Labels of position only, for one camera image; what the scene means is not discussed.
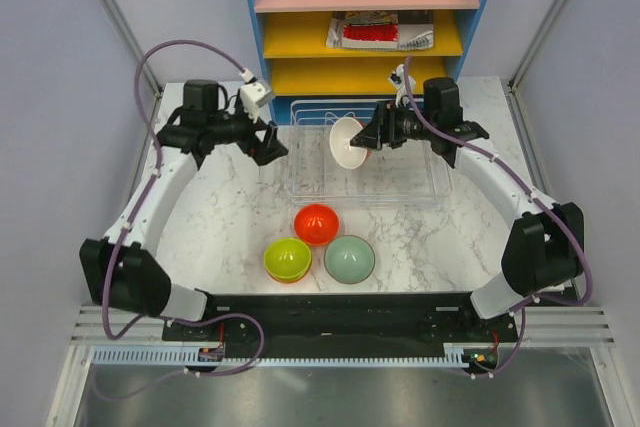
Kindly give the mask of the white bowl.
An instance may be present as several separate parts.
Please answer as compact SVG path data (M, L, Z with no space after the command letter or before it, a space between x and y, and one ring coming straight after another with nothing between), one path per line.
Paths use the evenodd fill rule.
M352 117L338 119L329 132L330 152L340 167L355 170L361 167L370 151L351 145L351 140L363 129L363 125Z

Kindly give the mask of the clear wire dish rack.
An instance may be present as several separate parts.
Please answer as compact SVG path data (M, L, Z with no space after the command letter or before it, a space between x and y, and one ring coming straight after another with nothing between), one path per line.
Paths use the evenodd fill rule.
M296 100L290 107L289 194L298 205L436 205L452 190L448 166L426 142L366 151L363 164L341 166L330 149L334 124L350 118L367 124L375 98Z

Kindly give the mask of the pale green bowl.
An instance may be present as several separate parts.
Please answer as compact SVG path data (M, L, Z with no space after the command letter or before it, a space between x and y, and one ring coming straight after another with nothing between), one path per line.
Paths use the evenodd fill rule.
M374 271L376 257L371 245L361 237L336 237L326 248L324 266L337 282L347 285L361 283Z

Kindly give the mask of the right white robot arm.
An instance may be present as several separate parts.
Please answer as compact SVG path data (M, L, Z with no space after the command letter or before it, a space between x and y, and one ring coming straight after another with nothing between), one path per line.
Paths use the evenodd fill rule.
M428 142L433 153L475 185L510 229L500 272L466 296L457 318L460 333L481 340L493 330L494 318L541 299L571 305L571 300L549 290L577 277L585 280L579 301L587 302L593 278L584 251L581 209L529 186L500 157L489 133L464 119L453 79L426 80L421 103L414 98L414 80L404 68L391 73L389 81L395 99L377 103L351 146L379 151L383 146L399 148L408 140Z

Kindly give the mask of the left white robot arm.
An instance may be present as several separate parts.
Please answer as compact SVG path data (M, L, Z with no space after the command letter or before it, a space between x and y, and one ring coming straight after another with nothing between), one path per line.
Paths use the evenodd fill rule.
M117 221L98 240L87 239L79 256L94 303L148 317L185 320L185 329L208 340L219 316L207 295L173 283L155 259L161 234L185 187L218 145L237 145L257 165L287 155L277 126L260 117L275 94L252 78L237 91L234 109L220 107L224 93L214 81L184 84L182 104L156 135L156 160Z

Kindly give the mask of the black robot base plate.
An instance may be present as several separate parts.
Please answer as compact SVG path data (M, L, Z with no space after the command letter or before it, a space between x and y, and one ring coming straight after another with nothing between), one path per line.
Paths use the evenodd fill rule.
M514 342L511 317L479 319L466 293L210 295L212 326L172 324L165 341L223 341L240 357L419 357L447 343Z

